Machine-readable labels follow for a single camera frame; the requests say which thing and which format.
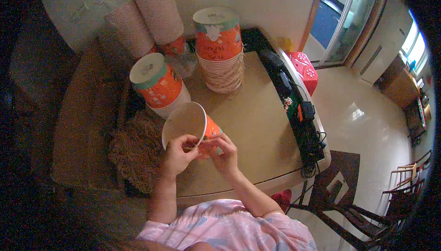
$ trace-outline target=doorway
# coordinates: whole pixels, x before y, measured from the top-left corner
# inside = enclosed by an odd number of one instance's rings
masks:
[[[320,0],[303,52],[314,67],[343,64],[375,0]]]

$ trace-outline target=woman's left hand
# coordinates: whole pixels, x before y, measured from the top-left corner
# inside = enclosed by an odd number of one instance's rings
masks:
[[[165,160],[161,167],[164,176],[176,177],[182,173],[188,164],[199,155],[199,149],[193,148],[199,139],[190,134],[184,134],[171,140],[167,145]]]

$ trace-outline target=person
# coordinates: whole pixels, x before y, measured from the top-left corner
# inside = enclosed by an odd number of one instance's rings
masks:
[[[148,250],[316,250],[308,228],[292,220],[269,196],[239,170],[237,147],[224,134],[201,142],[214,165],[239,200],[218,199],[191,206],[176,218],[176,176],[200,154],[189,152],[198,139],[183,135],[172,140],[154,187],[147,222],[136,237]],[[221,155],[212,147],[223,150]]]

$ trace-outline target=pink shirt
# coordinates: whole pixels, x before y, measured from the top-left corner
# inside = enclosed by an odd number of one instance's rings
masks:
[[[200,241],[215,250],[316,250],[311,233],[300,221],[281,213],[255,218],[234,199],[189,207],[170,225],[147,221],[136,239],[178,250]]]

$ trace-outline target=glossy floor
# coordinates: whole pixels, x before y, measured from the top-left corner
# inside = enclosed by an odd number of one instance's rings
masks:
[[[360,154],[354,204],[382,214],[386,200],[384,197],[380,202],[382,192],[393,188],[396,179],[391,171],[411,162],[404,113],[371,84],[356,80],[346,67],[318,70],[317,74],[312,100],[327,133],[329,149]],[[301,185],[293,189],[293,200],[301,189]],[[365,240],[342,215],[335,211],[326,214]],[[319,250],[352,249],[315,215],[294,209],[288,215],[309,227]]]
[[[303,48],[303,53],[308,56],[310,61],[320,61],[325,54],[325,48],[320,44],[319,41],[309,34],[305,47]]]

